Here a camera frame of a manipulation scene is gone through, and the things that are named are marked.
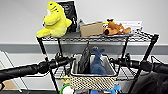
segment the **brown teddy bear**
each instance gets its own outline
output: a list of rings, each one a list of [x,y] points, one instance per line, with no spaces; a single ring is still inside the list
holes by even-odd
[[[130,31],[131,31],[130,27],[124,29],[121,23],[118,25],[118,24],[115,24],[113,21],[109,21],[108,27],[103,28],[103,32],[105,35],[114,35],[114,34],[122,34],[122,33],[127,34],[127,33],[130,33]]]

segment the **shelf post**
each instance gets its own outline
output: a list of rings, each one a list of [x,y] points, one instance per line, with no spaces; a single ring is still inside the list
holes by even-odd
[[[61,57],[63,57],[60,38],[57,38],[57,40],[58,40],[58,45],[59,45],[59,50],[60,50],[60,53],[61,53]]]
[[[124,57],[124,54],[125,54],[125,51],[126,51],[126,48],[127,48],[127,44],[128,44],[128,39],[129,39],[129,37],[126,37],[125,45],[123,46],[123,49],[122,49],[121,60]],[[119,68],[118,68],[118,71],[117,71],[117,75],[119,74],[119,71],[120,71],[120,68],[121,68],[121,65],[120,65],[121,60],[118,60]]]
[[[37,40],[38,40],[38,42],[39,42],[39,44],[40,44],[40,47],[41,47],[42,53],[43,53],[43,55],[44,55],[44,57],[45,57],[45,60],[46,60],[46,62],[48,63],[49,60],[48,60],[47,53],[46,53],[46,51],[45,51],[45,48],[44,48],[44,45],[43,45],[43,42],[42,42],[42,38],[37,38]],[[56,83],[56,81],[55,81],[55,77],[54,77],[54,74],[53,74],[53,72],[52,72],[52,69],[49,69],[49,72],[50,72],[50,75],[51,75],[51,79],[52,79],[52,81],[53,81],[53,84],[54,84],[54,86],[55,86],[56,93],[59,94],[58,87],[57,87],[57,83]]]
[[[140,62],[140,65],[141,65],[142,63],[144,63],[144,62],[147,61],[148,56],[149,56],[150,52],[152,51],[152,48],[154,47],[154,44],[155,44],[155,43],[157,42],[157,40],[158,40],[158,36],[159,36],[159,35],[154,34],[154,36],[152,37],[151,42],[150,42],[150,45],[148,46],[148,49],[147,49],[147,51],[146,51],[146,53],[145,53],[145,56],[144,56],[143,60]],[[130,89],[129,89],[129,91],[128,91],[128,94],[131,94],[131,91],[132,91],[132,89],[133,89],[135,83],[138,81],[138,77],[139,77],[141,71],[142,71],[142,70],[141,70],[141,68],[139,67],[139,69],[138,69],[138,71],[137,71],[137,73],[136,73],[136,75],[135,75],[135,77],[134,77],[134,80],[133,80],[133,82],[132,82],[132,84],[131,84],[131,87],[130,87]]]

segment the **metal shelving unit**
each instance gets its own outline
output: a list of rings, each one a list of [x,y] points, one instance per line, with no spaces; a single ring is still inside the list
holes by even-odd
[[[61,56],[63,56],[62,48],[61,48],[61,41],[73,41],[73,42],[125,42],[125,45],[123,45],[122,49],[122,55],[121,59],[123,59],[127,43],[128,42],[150,42],[153,35],[150,35],[148,33],[142,32],[141,30],[132,31],[130,34],[121,34],[121,35],[111,35],[111,36],[105,36],[105,35],[99,35],[99,36],[91,36],[87,38],[80,37],[79,32],[73,32],[73,33],[67,33],[65,36],[61,38],[53,38],[50,36],[43,37],[43,38],[37,38],[39,45],[41,47],[42,53],[45,56],[45,60],[48,61],[47,53],[43,44],[43,41],[57,41],[59,44],[59,49]],[[52,73],[52,70],[50,71],[52,81],[55,85],[55,88],[58,92],[57,84],[54,78],[54,75]]]

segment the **bag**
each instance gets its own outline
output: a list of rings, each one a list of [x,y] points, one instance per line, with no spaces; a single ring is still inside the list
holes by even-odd
[[[90,49],[89,42],[84,49],[80,61],[78,62],[78,74],[90,74]]]
[[[136,94],[167,94],[168,75],[158,73],[153,80],[147,82]]]
[[[67,32],[76,32],[77,28],[77,14],[74,6],[74,1],[58,2],[63,8],[65,15],[72,21],[72,24],[68,27]]]

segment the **floor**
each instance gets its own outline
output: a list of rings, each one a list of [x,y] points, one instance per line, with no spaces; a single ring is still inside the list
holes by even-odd
[[[45,91],[45,90],[2,90],[0,94],[56,94],[55,91]]]

